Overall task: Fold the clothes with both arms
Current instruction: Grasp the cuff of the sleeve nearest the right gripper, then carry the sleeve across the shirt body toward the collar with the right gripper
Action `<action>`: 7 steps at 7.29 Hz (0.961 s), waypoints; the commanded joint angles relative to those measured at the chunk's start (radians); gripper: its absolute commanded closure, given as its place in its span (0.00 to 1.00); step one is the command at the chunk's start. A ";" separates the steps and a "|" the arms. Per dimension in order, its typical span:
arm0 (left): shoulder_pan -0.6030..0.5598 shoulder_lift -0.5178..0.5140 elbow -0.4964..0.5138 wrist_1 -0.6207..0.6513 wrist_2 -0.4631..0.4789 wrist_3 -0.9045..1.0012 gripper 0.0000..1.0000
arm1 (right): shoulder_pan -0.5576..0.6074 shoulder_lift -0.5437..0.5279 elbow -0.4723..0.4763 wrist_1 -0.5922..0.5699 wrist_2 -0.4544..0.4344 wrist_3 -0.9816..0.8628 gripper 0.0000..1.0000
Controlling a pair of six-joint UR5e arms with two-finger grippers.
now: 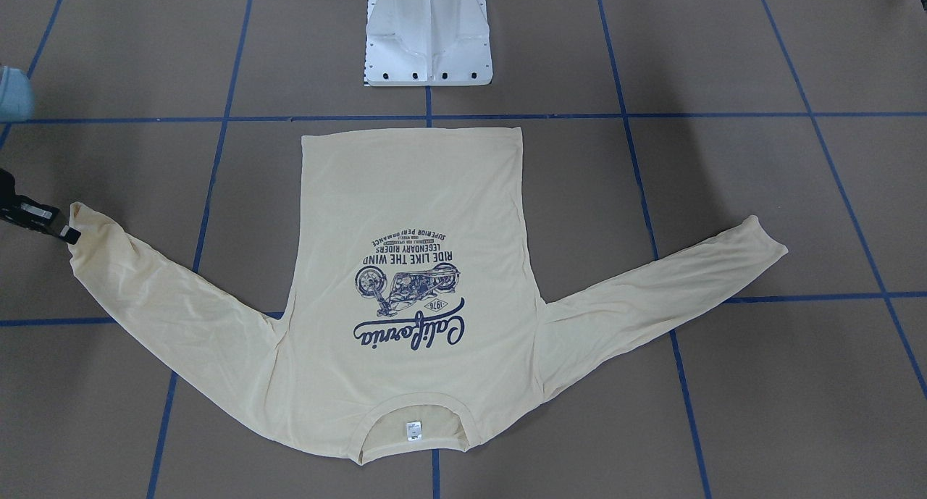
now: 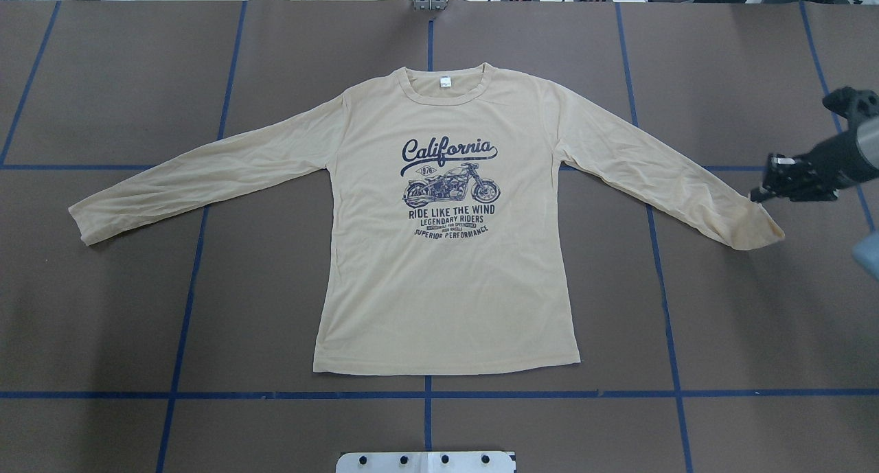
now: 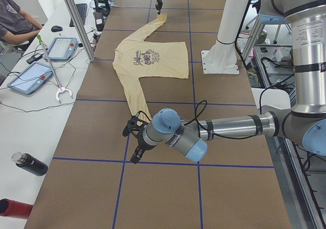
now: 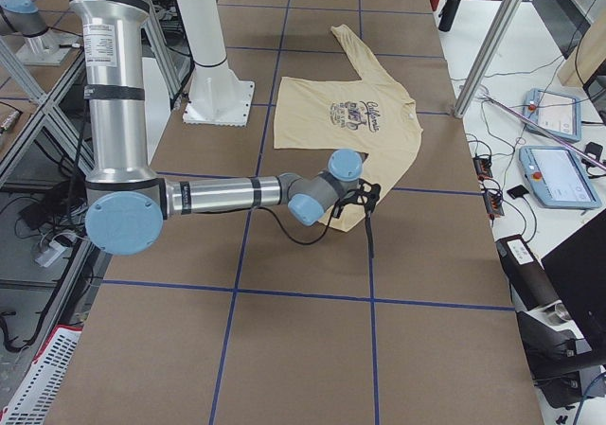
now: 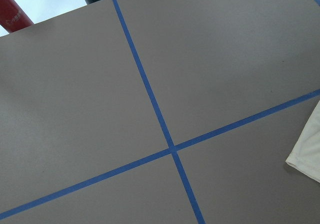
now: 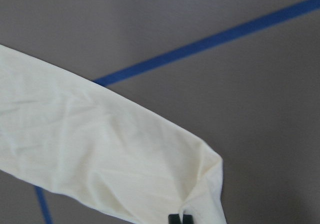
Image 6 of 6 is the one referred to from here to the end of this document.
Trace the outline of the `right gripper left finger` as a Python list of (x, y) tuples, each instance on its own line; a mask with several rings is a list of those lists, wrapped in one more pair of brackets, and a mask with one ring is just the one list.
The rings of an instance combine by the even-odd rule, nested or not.
[(181, 224), (179, 214), (168, 215), (168, 224)]

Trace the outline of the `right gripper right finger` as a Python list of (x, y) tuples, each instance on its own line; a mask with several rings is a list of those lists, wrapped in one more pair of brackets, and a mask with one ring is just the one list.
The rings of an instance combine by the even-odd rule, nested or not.
[(182, 224), (194, 224), (192, 215), (183, 215)]

